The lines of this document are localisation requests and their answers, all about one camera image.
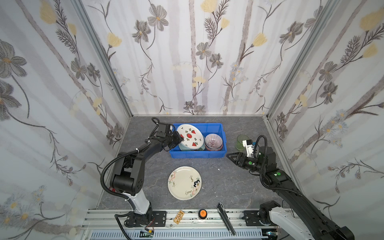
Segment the watermelon pattern plate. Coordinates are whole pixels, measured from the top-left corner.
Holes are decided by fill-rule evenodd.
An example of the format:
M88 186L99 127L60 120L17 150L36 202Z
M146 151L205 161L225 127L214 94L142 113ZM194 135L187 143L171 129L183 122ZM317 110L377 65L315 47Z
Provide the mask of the watermelon pattern plate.
M200 148L205 144L205 138L201 131L190 124L182 124L178 126L177 132L183 138L181 144L188 148Z

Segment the pink glass small plate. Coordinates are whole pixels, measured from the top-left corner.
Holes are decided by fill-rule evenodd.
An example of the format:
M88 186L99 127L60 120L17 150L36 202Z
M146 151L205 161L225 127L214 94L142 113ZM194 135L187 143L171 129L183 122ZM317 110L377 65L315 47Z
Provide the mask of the pink glass small plate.
M217 134L208 134L205 137L205 146L209 151L220 151L224 146L224 141Z

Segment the green floral plate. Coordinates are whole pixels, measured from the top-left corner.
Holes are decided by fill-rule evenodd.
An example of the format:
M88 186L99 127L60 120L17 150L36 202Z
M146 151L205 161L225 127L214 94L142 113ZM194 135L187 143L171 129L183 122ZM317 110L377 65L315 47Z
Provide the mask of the green floral plate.
M206 149L205 145L203 145L202 147L196 149L196 148L188 148L186 146L184 146L183 144L179 144L179 148L181 151L204 151Z

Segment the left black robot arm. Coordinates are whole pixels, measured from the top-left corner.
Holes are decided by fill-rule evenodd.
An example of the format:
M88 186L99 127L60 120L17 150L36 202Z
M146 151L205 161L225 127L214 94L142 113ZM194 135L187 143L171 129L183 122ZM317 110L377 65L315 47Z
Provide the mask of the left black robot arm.
M152 121L156 126L145 143L130 152L119 153L103 168L100 176L106 193L123 198L131 205L132 210L127 215L131 226L150 225L154 218L152 204L143 191L147 160L177 147L183 140L173 124L162 123L156 117Z

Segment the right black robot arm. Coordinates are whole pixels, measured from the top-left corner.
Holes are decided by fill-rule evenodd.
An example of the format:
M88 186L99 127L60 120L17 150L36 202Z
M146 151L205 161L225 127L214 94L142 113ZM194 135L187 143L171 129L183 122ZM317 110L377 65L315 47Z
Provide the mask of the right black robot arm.
M231 153L226 157L236 166L259 173L262 185L279 195L299 219L285 214L274 201L260 206L259 221L283 228L296 240L353 240L348 227L340 227L325 216L295 185L287 173L277 167L276 153L271 147L261 147L248 156Z

